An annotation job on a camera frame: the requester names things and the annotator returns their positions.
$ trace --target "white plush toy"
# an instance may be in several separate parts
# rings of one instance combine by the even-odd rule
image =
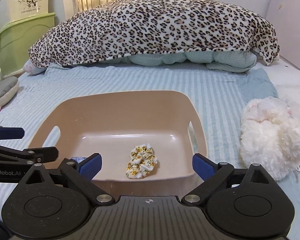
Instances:
[[[283,179],[300,163],[300,122],[283,101],[253,99],[241,118],[241,157],[247,167],[260,163],[275,179]]]

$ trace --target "light blue bed sheet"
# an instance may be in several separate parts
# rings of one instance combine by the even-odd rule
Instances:
[[[243,168],[239,158],[241,111],[247,101],[276,96],[265,71],[236,74],[208,70],[184,62],[160,67],[116,65],[64,69],[53,65],[45,74],[22,75],[16,97],[0,112],[0,125],[23,127],[21,140],[0,141],[15,149],[28,147],[41,123],[61,102],[92,94],[128,90],[176,90],[186,94],[198,111],[205,130],[209,158]],[[291,173],[280,186],[293,202],[296,215],[288,237],[300,240],[300,173]],[[0,183],[1,208],[15,184]]]

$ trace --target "white board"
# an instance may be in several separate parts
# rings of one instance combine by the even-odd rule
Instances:
[[[300,0],[271,0],[266,19],[277,33],[280,56],[300,69]]]

